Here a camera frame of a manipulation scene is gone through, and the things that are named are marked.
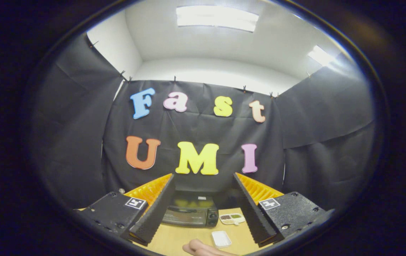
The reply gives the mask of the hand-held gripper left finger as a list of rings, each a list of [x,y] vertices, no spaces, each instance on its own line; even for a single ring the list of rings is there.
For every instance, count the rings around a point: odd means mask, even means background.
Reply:
[[[167,174],[127,193],[112,191],[74,211],[110,235],[148,246],[175,192],[174,179]]]

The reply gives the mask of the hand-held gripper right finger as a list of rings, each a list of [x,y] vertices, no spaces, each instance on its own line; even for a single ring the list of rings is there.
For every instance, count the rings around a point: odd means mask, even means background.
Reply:
[[[250,177],[235,173],[233,189],[253,240],[259,247],[290,240],[313,230],[334,210],[324,210],[298,192],[281,193]]]

